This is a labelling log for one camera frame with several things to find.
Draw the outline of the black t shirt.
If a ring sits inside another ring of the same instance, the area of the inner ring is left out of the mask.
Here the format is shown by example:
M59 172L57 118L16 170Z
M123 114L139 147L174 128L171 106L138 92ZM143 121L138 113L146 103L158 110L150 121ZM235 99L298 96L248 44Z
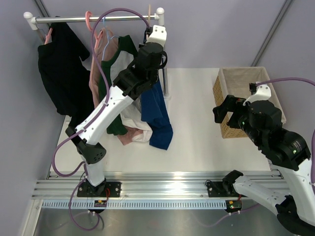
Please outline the black t shirt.
M52 41L37 49L39 73L57 112L76 127L94 110L90 71L82 64L90 52L67 23L52 23L51 29Z

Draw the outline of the blue t shirt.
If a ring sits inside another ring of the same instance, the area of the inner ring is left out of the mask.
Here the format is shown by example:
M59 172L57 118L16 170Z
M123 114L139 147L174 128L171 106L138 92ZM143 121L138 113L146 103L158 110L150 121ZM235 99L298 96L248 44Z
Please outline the blue t shirt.
M141 120L152 129L149 144L155 148L167 150L173 138L173 128L160 81L141 94Z

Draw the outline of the aluminium mounting rail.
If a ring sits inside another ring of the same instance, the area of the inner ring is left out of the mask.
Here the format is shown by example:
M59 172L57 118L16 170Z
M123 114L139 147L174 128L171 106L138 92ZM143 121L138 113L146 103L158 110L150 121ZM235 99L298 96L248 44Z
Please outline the aluminium mounting rail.
M106 172L109 181L118 181L121 198L126 199L201 199L208 196L205 182L219 181L225 172L122 173ZM68 199L82 178L51 176L38 180L33 199Z

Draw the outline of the metal clothes rack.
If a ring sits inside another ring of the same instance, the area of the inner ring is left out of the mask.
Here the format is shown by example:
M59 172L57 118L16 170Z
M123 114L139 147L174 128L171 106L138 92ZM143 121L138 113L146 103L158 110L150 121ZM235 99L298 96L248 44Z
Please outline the metal clothes rack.
M159 7L156 9L156 12L151 15L151 20L156 20L158 26L164 26L164 9ZM41 40L44 42L44 37L39 31L38 24L49 24L49 23L57 23L57 22L65 22L65 23L78 23L85 22L85 16L82 17L35 17L30 12L25 12L23 14L24 19L28 22L30 28L33 31L39 33ZM142 15L142 17L147 21L148 16ZM129 16L106 16L105 22L114 22L114 21L138 21L142 20L142 18L138 15L129 15ZM168 78L167 78L167 68L162 69L162 78L163 78L163 93L165 98L169 98L170 94L168 91Z

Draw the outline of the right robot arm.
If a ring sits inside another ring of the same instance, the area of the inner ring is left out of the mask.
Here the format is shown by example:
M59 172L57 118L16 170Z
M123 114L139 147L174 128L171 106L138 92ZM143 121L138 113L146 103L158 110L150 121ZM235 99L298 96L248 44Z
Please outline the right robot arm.
M247 102L228 95L213 108L215 123L241 129L257 149L277 167L289 187L289 194L276 193L233 170L222 179L227 195L243 195L276 215L280 224L299 236L315 234L315 194L311 186L311 153L305 139L283 128L282 112L269 100Z

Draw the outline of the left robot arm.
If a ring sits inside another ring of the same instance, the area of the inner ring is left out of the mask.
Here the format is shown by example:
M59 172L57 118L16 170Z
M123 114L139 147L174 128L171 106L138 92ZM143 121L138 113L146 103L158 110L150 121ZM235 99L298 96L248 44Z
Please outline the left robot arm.
M88 187L94 196L101 196L106 186L102 166L106 149L99 139L121 111L158 82L158 71L167 64L162 60L167 56L164 46L163 42L147 41L137 57L118 74L105 98L87 119L76 128L66 130L67 135L76 136L73 143L85 163L87 180L80 187Z

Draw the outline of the wicker basket with liner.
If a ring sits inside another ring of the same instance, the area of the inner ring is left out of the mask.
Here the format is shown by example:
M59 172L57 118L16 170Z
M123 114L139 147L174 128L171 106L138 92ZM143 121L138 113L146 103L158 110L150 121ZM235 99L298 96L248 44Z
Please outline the wicker basket with liner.
M219 69L217 78L213 86L213 95L216 106L221 105L227 95L248 98L251 95L249 84L269 81L269 75L265 67L222 67ZM271 101L275 107L282 112L282 123L286 123L286 117L281 107L278 96L272 84L267 84L271 90ZM220 124L221 136L224 139L246 138L246 134L241 129L228 127L227 123L232 113L227 113Z

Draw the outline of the green and white shirt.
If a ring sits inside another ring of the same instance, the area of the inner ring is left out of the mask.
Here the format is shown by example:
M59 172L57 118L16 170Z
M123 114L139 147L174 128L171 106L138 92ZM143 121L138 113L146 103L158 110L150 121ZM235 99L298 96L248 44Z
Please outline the green and white shirt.
M97 51L101 59L101 68L108 81L112 85L119 72L126 69L134 60L137 49L129 35L121 36L119 39L113 38L105 52L105 59L102 60L103 49L107 43L105 37L104 43ZM141 120L140 99L137 98L131 105L126 107L108 126L107 134L117 136L123 145L132 142L148 142L152 135L150 126Z

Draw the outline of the pink shirt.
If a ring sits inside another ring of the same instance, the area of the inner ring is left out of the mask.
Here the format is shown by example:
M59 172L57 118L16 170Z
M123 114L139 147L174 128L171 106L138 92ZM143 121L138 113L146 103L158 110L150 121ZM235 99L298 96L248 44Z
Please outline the pink shirt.
M136 48L130 36L115 36L108 28L102 28L94 45L96 58L92 58L89 87L97 107L106 96L106 86L97 66L100 63L108 84L111 86L118 73L133 61ZM133 141L146 142L150 139L152 130L141 120L140 109L135 103L125 108L108 126L107 134L117 136L125 146Z

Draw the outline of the wooden hanger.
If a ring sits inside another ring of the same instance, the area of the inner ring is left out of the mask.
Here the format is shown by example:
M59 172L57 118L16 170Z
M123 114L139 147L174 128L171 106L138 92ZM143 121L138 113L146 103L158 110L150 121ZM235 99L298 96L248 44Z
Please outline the wooden hanger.
M148 5L148 24L151 26L151 4Z

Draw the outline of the pink hanger under black shirt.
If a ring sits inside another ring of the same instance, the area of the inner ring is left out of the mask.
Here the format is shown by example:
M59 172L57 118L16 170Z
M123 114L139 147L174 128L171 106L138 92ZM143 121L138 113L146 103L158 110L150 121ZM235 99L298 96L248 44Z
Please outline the pink hanger under black shirt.
M53 31L53 28L50 27L48 33L45 35L44 45L51 42L52 31Z

